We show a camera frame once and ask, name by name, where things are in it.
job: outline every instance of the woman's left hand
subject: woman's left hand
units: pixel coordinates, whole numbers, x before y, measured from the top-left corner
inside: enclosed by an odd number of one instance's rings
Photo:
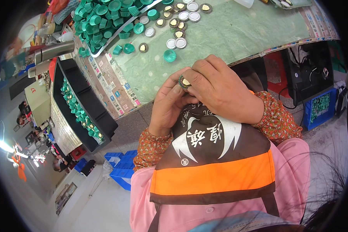
[[[183,107],[187,104],[196,104],[199,100],[186,95],[178,85],[179,77],[190,67],[182,68],[173,73],[158,90],[152,108],[151,123],[148,131],[153,136],[167,136],[177,121]]]

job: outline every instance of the black tray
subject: black tray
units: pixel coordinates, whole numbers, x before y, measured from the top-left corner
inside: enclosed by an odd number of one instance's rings
[[[68,82],[74,97],[76,97],[87,116],[98,128],[99,132],[103,134],[104,139],[101,143],[98,144],[93,137],[88,135],[88,130],[83,128],[81,123],[76,122],[75,115],[71,113],[61,94],[60,88],[63,86],[63,78]],[[53,97],[70,127],[90,152],[100,149],[111,142],[111,137],[114,135],[118,125],[99,101],[92,87],[88,86],[74,59],[61,61],[57,58],[54,72]]]

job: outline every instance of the red stool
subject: red stool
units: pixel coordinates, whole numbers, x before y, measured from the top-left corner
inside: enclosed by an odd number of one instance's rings
[[[73,160],[78,160],[85,153],[86,153],[86,149],[82,145],[80,145],[75,150],[71,151],[70,155],[72,156]]]

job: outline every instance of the metal strip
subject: metal strip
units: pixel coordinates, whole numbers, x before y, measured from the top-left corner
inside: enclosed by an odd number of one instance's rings
[[[86,45],[88,46],[88,50],[89,50],[90,55],[91,55],[92,57],[94,57],[94,58],[98,57],[98,56],[103,52],[103,50],[109,45],[109,43],[111,43],[112,40],[114,40],[114,39],[116,38],[116,36],[119,35],[119,33],[124,29],[124,27],[126,27],[129,23],[132,23],[136,18],[142,16],[144,12],[146,12],[147,10],[149,10],[150,8],[152,8],[153,6],[157,5],[157,4],[160,3],[160,2],[162,2],[162,0],[156,0],[156,1],[154,1],[154,2],[151,3],[150,5],[144,7],[142,10],[140,10],[140,12],[141,12],[140,15],[138,15],[138,16],[136,16],[136,17],[131,17],[128,21],[126,21],[126,23],[124,23],[124,25],[122,25],[122,26],[111,36],[111,38],[109,38],[109,39],[107,40],[107,43],[106,43],[103,47],[101,47],[97,53],[93,54],[92,51],[91,51],[90,48],[89,48],[89,45],[86,44]]]

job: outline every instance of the hair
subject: hair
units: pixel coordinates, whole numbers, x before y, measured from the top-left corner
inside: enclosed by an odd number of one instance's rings
[[[53,161],[51,166],[53,167],[53,170],[55,170],[55,171],[59,171],[60,170],[60,166],[59,166],[59,163],[57,161]]]

